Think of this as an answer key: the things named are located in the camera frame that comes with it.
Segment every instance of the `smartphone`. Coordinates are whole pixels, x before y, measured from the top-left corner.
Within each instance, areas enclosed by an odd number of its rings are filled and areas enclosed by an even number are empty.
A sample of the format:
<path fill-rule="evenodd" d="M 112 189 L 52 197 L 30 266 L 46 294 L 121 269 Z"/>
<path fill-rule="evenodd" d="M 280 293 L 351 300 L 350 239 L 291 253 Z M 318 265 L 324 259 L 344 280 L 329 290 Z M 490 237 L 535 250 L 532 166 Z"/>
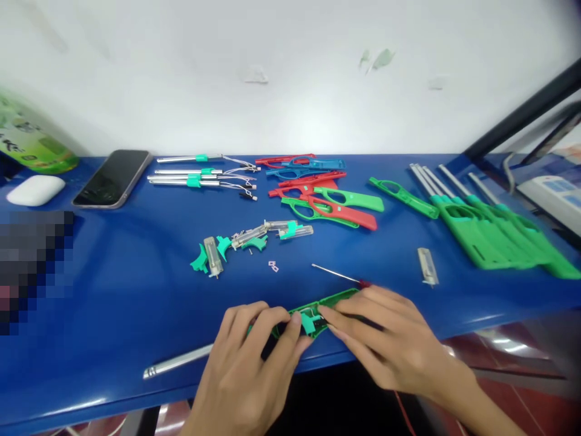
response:
<path fill-rule="evenodd" d="M 115 150 L 73 200 L 73 206 L 120 208 L 133 190 L 152 155 L 144 150 Z"/>

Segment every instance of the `screwdriver shaft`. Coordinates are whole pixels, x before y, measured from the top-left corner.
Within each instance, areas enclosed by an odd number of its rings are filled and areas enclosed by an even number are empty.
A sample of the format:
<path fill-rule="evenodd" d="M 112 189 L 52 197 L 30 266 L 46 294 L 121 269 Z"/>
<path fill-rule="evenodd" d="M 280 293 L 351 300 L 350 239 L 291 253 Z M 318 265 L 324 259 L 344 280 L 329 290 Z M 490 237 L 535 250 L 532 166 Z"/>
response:
<path fill-rule="evenodd" d="M 351 280 L 352 282 L 355 282 L 355 283 L 359 283 L 359 280 L 355 280 L 355 279 L 352 279 L 351 277 L 344 276 L 342 274 L 339 274 L 338 272 L 331 271 L 330 269 L 323 268 L 322 266 L 315 265 L 314 263 L 311 263 L 311 265 L 314 266 L 315 268 L 322 269 L 323 271 L 327 271 L 328 273 L 334 274 L 336 276 L 342 277 L 342 278 L 347 279 L 347 280 Z"/>

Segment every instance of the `finger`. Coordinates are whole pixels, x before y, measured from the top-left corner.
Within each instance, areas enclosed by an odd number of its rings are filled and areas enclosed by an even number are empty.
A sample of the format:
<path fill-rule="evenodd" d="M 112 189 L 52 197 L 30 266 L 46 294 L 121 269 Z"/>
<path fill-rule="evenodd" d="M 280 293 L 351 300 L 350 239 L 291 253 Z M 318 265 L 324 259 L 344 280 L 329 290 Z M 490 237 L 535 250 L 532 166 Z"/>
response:
<path fill-rule="evenodd" d="M 359 315 L 393 333 L 400 333 L 415 321 L 365 297 L 342 300 L 335 305 L 342 314 Z"/>
<path fill-rule="evenodd" d="M 405 315 L 414 321 L 425 324 L 425 320 L 422 314 L 418 311 L 411 300 L 393 291 L 390 291 L 389 289 L 380 288 L 378 286 L 370 286 L 369 288 L 362 289 L 351 299 L 356 299 L 356 296 L 358 298 L 367 298 L 368 300 L 374 301 L 377 304 L 391 309 L 394 312 L 401 313 L 402 315 Z"/>
<path fill-rule="evenodd" d="M 313 338 L 308 337 L 306 335 L 298 338 L 297 344 L 295 345 L 295 349 L 292 352 L 292 356 L 289 362 L 287 363 L 285 369 L 287 376 L 289 377 L 289 380 L 291 379 L 292 374 L 295 372 L 298 362 L 301 360 L 301 356 L 305 351 L 307 351 L 307 348 L 310 347 L 312 343 Z"/>
<path fill-rule="evenodd" d="M 232 322 L 232 328 L 226 340 L 226 346 L 239 350 L 248 333 L 250 322 L 265 309 L 268 309 L 268 304 L 265 302 L 256 302 L 240 307 L 236 311 L 234 321 Z"/>
<path fill-rule="evenodd" d="M 298 339 L 297 344 L 295 345 L 295 349 L 293 351 L 292 357 L 290 358 L 289 363 L 287 364 L 286 368 L 284 369 L 284 374 L 281 378 L 280 385 L 278 386 L 277 390 L 279 392 L 279 398 L 282 399 L 284 404 L 284 399 L 289 392 L 289 386 L 291 385 L 291 379 L 297 368 L 298 362 L 301 360 L 301 356 L 307 350 L 308 347 L 313 343 L 313 339 L 308 336 L 301 336 Z"/>
<path fill-rule="evenodd" d="M 268 337 L 272 334 L 272 329 L 279 323 L 288 322 L 290 317 L 287 310 L 280 306 L 262 311 L 242 345 L 244 353 L 250 352 L 260 357 Z"/>
<path fill-rule="evenodd" d="M 234 317 L 236 316 L 236 312 L 242 307 L 245 306 L 236 306 L 231 307 L 224 312 L 224 317 L 222 318 L 222 323 L 220 324 L 220 329 L 218 330 L 218 334 L 216 335 L 216 339 L 214 340 L 214 347 L 216 348 L 217 345 L 221 344 L 226 340 L 228 335 L 230 334 L 230 329 L 232 328 L 232 323 L 234 322 Z"/>
<path fill-rule="evenodd" d="M 387 358 L 387 356 L 394 354 L 395 344 L 393 343 L 391 335 L 365 325 L 357 319 L 341 315 L 339 312 L 326 306 L 319 306 L 318 310 L 330 325 L 357 339 L 362 344 L 367 345 L 383 357 Z"/>
<path fill-rule="evenodd" d="M 274 350 L 264 363 L 263 371 L 265 374 L 280 377 L 293 356 L 298 337 L 301 334 L 301 324 L 300 312 L 294 312 L 286 325 L 286 329 L 284 329 L 284 333 L 278 338 Z"/>
<path fill-rule="evenodd" d="M 382 364 L 368 347 L 332 325 L 329 325 L 329 330 L 351 350 L 380 388 L 395 389 L 397 387 L 393 371 Z"/>

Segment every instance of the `black metal frame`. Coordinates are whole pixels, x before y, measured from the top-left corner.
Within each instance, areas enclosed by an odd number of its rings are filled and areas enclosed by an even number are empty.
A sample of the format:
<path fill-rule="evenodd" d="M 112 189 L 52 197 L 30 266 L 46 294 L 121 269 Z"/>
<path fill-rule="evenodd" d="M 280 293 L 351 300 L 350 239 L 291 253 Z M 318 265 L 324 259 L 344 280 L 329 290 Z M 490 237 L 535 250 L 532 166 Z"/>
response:
<path fill-rule="evenodd" d="M 464 154 L 472 161 L 482 159 L 579 89 L 581 89 L 581 58 L 470 145 Z"/>

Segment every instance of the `pixelated blurred area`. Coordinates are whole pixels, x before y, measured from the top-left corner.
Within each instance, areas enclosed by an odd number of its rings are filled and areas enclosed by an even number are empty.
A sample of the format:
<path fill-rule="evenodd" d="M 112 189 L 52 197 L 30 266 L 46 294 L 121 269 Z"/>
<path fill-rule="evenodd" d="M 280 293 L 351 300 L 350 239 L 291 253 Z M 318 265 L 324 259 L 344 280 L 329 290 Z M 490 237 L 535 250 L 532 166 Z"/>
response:
<path fill-rule="evenodd" d="M 0 223 L 0 335 L 16 334 L 45 296 L 55 265 L 73 248 L 74 221 L 71 211 L 25 211 Z"/>

